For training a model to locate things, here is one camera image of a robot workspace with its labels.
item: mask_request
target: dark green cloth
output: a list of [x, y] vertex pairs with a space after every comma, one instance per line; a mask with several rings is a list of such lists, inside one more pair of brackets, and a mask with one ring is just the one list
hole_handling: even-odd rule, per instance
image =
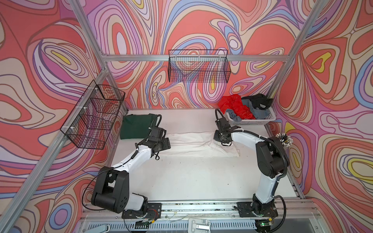
[[149, 135], [151, 122], [157, 118], [155, 114], [128, 115], [123, 118], [120, 139], [145, 138]]

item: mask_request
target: red garment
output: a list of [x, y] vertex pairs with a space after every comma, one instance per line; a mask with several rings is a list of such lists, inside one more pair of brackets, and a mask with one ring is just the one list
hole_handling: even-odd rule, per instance
[[241, 119], [255, 119], [250, 109], [246, 105], [242, 104], [241, 96], [237, 94], [223, 96], [219, 101], [218, 106], [223, 114], [225, 114], [227, 109], [232, 109], [234, 113]]

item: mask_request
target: black wire mesh basket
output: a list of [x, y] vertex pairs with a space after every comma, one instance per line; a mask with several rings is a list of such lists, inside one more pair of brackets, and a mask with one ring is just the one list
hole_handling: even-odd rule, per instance
[[78, 148], [104, 149], [125, 93], [110, 85], [95, 85], [64, 134]]
[[169, 50], [169, 82], [228, 83], [231, 67], [227, 50]]

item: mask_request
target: blue-gray garment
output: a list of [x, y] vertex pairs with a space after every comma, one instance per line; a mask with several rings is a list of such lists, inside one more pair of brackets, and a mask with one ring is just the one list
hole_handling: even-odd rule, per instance
[[250, 108], [251, 113], [254, 115], [255, 119], [264, 119], [269, 115], [269, 110], [261, 110], [253, 107], [250, 100], [242, 100], [242, 104]]
[[235, 121], [235, 122], [240, 122], [242, 121], [241, 117], [236, 115], [232, 109], [227, 109], [226, 112], [229, 114], [229, 117]]

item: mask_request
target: psychedelic wallpaper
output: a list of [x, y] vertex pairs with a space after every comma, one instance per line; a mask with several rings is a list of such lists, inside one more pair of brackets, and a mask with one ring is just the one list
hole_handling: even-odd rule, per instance
[[[99, 72], [66, 1], [0, 1], [0, 214]], [[102, 151], [66, 143], [13, 233], [72, 231], [121, 119]]]
[[[313, 0], [82, 1], [104, 54], [219, 49], [288, 54]], [[224, 95], [266, 93], [281, 62], [231, 62], [227, 84], [169, 83], [168, 62], [110, 62], [129, 108], [216, 107]]]
[[276, 96], [274, 133], [331, 232], [373, 232], [373, 1], [332, 0]]

